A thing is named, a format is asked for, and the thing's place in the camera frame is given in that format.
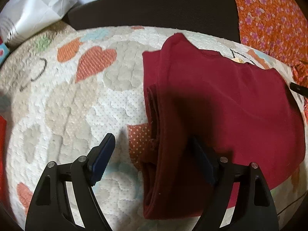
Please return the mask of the dark red shirt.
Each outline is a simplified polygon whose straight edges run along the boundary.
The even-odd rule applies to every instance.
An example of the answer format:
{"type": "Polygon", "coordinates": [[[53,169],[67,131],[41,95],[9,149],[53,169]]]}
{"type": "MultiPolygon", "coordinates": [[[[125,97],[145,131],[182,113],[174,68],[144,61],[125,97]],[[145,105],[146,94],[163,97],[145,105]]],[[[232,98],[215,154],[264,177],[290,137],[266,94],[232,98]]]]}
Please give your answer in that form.
{"type": "Polygon", "coordinates": [[[198,49],[181,33],[142,57],[151,131],[138,159],[146,219],[202,213],[213,195],[206,151],[240,165],[256,162],[271,189],[304,160],[303,117],[276,69],[198,49]]]}

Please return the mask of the orange floral fabric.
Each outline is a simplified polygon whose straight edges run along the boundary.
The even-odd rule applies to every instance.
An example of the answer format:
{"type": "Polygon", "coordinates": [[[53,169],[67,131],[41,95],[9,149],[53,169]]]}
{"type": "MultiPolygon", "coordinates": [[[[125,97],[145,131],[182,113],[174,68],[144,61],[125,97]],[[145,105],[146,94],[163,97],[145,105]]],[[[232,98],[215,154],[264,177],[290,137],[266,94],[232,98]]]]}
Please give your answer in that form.
{"type": "Polygon", "coordinates": [[[307,87],[307,19],[295,0],[235,0],[241,43],[283,62],[307,87]]]}

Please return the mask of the red shiny plastic bag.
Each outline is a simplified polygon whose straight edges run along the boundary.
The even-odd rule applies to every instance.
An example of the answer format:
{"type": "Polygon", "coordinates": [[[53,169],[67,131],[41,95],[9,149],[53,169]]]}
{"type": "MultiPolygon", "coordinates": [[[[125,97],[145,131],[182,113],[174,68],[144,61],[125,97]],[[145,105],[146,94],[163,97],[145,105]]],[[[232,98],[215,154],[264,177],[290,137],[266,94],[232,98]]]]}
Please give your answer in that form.
{"type": "Polygon", "coordinates": [[[0,117],[0,197],[1,202],[6,200],[6,183],[5,183],[5,166],[4,166],[4,147],[6,137],[6,124],[7,121],[0,117]]]}

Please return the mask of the heart patterned quilt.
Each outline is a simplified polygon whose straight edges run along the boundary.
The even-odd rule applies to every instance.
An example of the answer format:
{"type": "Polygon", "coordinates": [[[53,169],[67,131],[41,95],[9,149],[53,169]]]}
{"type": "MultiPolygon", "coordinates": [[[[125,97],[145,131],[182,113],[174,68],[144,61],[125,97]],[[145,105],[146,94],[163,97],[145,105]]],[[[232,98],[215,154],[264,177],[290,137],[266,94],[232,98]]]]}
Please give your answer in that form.
{"type": "Polygon", "coordinates": [[[104,27],[76,31],[59,22],[24,42],[1,67],[7,121],[5,179],[11,215],[24,228],[39,178],[50,161],[70,163],[105,134],[116,148],[93,191],[113,230],[191,230],[197,218],[143,217],[143,180],[129,150],[146,129],[142,53],[160,49],[174,29],[104,27]]]}

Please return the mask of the light blue dotted box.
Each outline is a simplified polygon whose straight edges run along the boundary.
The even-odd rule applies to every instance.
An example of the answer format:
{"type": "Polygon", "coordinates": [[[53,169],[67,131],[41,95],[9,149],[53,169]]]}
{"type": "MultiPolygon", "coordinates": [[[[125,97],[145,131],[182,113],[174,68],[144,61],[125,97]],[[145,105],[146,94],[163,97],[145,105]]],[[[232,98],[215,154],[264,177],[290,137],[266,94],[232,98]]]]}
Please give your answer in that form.
{"type": "Polygon", "coordinates": [[[0,44],[0,65],[3,64],[3,62],[7,59],[10,51],[8,47],[1,41],[0,44]]]}

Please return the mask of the white paper bag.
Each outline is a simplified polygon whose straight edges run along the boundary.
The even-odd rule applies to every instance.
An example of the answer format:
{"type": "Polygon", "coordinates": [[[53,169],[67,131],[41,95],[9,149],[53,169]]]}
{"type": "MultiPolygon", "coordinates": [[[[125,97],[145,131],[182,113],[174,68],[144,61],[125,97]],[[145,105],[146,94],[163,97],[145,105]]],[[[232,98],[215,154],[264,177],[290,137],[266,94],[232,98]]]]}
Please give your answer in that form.
{"type": "Polygon", "coordinates": [[[1,39],[16,47],[61,20],[77,0],[9,0],[1,11],[1,39]]]}

